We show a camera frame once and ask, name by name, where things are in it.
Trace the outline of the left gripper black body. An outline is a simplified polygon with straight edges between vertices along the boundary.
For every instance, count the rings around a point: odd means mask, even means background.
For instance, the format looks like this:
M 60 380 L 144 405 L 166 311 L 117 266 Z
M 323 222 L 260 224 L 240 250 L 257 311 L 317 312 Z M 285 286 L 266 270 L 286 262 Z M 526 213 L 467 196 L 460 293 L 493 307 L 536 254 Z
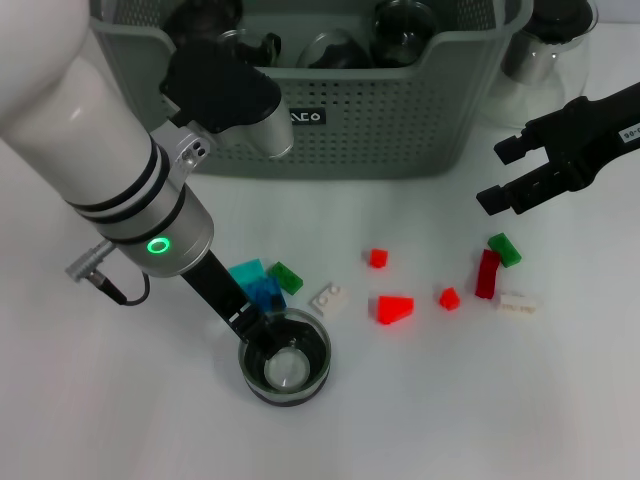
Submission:
M 232 330 L 253 330 L 263 319 L 261 310 L 211 251 L 182 278 Z

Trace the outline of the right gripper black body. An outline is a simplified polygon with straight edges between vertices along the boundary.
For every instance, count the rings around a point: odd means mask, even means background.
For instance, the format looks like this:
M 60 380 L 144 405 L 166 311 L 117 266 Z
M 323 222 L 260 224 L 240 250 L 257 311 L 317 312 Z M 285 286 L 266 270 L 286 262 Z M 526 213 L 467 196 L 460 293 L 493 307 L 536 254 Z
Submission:
M 614 159 L 639 147 L 639 85 L 600 100 L 580 96 L 563 108 L 527 122 L 527 150 L 545 150 L 552 176 L 564 190 L 582 190 Z

